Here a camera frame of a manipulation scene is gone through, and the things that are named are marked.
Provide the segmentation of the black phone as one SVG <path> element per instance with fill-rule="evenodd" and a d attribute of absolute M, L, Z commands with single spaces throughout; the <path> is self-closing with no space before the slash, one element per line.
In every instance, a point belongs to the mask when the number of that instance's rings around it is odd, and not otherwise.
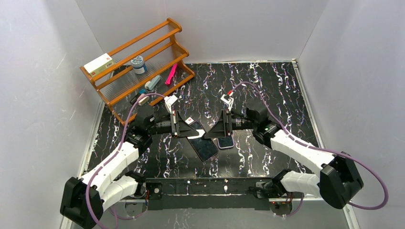
<path fill-rule="evenodd" d="M 203 134 L 206 133 L 202 124 L 197 120 L 195 120 L 191 124 L 191 127 L 201 129 L 203 131 Z M 207 161 L 208 159 L 217 155 L 218 153 L 218 148 L 216 147 L 212 139 L 203 139 L 203 137 L 201 137 L 201 138 L 187 138 L 187 140 L 191 144 L 197 156 L 203 162 Z"/>

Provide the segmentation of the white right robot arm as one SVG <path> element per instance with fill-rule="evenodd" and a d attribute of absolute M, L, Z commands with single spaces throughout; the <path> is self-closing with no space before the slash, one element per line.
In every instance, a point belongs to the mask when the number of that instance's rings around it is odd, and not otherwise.
<path fill-rule="evenodd" d="M 245 115 L 222 110 L 204 138 L 224 138 L 231 136 L 234 130 L 245 129 L 252 130 L 257 142 L 299 161 L 310 170 L 309 174 L 282 170 L 271 181 L 250 188 L 257 192 L 258 198 L 300 192 L 322 197 L 330 206 L 342 209 L 364 186 L 355 163 L 346 154 L 325 153 L 307 142 L 296 142 L 264 108 L 247 108 Z"/>

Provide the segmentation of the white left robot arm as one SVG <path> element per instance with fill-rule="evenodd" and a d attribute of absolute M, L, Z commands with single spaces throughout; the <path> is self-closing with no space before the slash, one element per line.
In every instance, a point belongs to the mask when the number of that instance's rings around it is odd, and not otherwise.
<path fill-rule="evenodd" d="M 135 194 L 142 185 L 140 174 L 119 175 L 149 148 L 153 135 L 168 133 L 177 138 L 203 135 L 176 110 L 169 110 L 168 116 L 158 121 L 152 106 L 138 108 L 133 121 L 125 125 L 121 142 L 113 152 L 91 171 L 66 181 L 60 214 L 84 229 L 92 229 L 95 225 L 104 229 L 100 220 L 105 210 Z"/>

